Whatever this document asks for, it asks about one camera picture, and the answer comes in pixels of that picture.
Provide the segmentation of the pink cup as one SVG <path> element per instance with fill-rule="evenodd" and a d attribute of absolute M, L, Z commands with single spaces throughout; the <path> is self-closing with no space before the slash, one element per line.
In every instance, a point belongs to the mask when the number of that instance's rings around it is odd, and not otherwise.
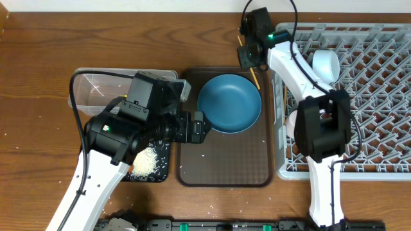
<path fill-rule="evenodd" d="M 286 118 L 286 121 L 285 121 L 286 135 L 291 139 L 295 139 L 294 130 L 295 130 L 296 118 L 297 118 L 297 111 L 294 110 Z"/>

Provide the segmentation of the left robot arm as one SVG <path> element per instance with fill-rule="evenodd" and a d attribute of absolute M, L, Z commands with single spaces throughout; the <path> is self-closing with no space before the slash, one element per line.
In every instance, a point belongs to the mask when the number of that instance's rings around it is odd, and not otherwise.
<path fill-rule="evenodd" d="M 128 173 L 138 153 L 151 142 L 201 144 L 211 130 L 206 115 L 179 110 L 191 90 L 186 80 L 167 79 L 148 71 L 129 77 L 126 96 L 114 98 L 82 124 L 69 95 L 80 134 L 81 151 L 73 179 L 48 230 L 92 230 L 113 190 Z"/>

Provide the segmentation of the light blue bowl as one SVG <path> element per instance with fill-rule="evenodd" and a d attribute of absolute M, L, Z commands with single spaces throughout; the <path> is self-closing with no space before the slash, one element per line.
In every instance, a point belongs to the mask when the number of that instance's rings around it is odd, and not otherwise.
<path fill-rule="evenodd" d="M 338 80 L 340 74 L 337 54 L 331 50 L 316 50 L 313 55 L 312 69 L 321 87 L 332 85 Z"/>

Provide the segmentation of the wooden chopstick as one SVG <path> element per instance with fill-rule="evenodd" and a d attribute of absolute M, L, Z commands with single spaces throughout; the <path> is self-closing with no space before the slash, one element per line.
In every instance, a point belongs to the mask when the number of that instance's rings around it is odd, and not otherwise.
<path fill-rule="evenodd" d="M 284 89 L 283 89 L 283 101 L 284 101 L 284 114 L 287 116 L 287 92 L 288 92 L 288 88 L 285 84 L 284 85 Z"/>
<path fill-rule="evenodd" d="M 238 38 L 238 42 L 239 42 L 239 44 L 240 44 L 240 47 L 243 46 L 243 43 L 242 43 L 239 35 L 237 35 L 237 38 Z M 260 90 L 261 88 L 260 88 L 258 79 L 256 78 L 256 75 L 255 75 L 255 72 L 254 72 L 253 68 L 252 68 L 252 67 L 249 67 L 249 70 L 250 70 L 250 72 L 251 72 L 251 74 L 252 74 L 252 77 L 253 77 L 253 79 L 254 79 L 254 83 L 255 83 L 255 85 L 256 85 L 256 88 L 257 88 L 258 90 Z"/>

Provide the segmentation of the dark blue plate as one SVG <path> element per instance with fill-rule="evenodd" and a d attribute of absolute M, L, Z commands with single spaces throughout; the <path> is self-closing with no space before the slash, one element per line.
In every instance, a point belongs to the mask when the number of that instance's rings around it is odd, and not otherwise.
<path fill-rule="evenodd" d="M 236 74 L 222 74 L 201 88 L 197 108 L 221 133 L 240 133 L 259 119 L 262 99 L 254 84 Z"/>

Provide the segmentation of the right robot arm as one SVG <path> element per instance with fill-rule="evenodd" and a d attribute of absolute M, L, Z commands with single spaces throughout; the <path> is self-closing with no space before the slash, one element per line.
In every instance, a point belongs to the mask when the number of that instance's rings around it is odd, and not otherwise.
<path fill-rule="evenodd" d="M 264 65 L 274 71 L 298 103 L 291 133 L 309 165 L 314 229 L 344 230 L 340 169 L 351 139 L 348 93 L 334 90 L 316 75 L 299 52 L 294 34 L 276 31 L 266 8 L 243 13 L 239 31 L 245 38 L 238 48 L 241 67 Z"/>

